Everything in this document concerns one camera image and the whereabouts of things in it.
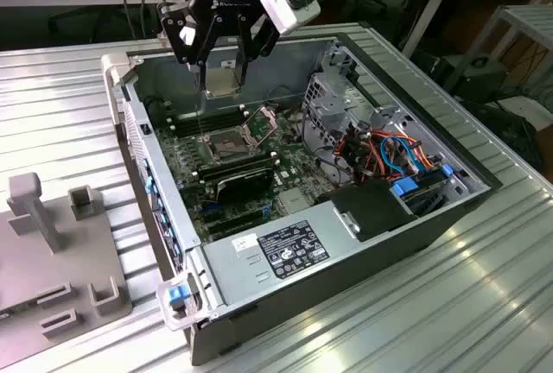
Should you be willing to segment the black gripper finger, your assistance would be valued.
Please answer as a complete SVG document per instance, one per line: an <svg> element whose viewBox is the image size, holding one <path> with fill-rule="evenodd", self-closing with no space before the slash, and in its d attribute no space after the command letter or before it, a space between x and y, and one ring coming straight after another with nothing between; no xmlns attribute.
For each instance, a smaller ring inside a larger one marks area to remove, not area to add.
<svg viewBox="0 0 553 373"><path fill-rule="evenodd" d="M206 89L207 58L221 35L221 15L208 9L196 19L183 3L159 3L156 10L177 61L194 74L198 89Z"/></svg>
<svg viewBox="0 0 553 373"><path fill-rule="evenodd" d="M261 18L263 19L261 27L253 35L251 28L254 26L254 22L245 14L238 16L238 54L234 76L239 85L245 83L249 63L258 56L268 56L280 37L280 33L271 19L266 16L261 16Z"/></svg>

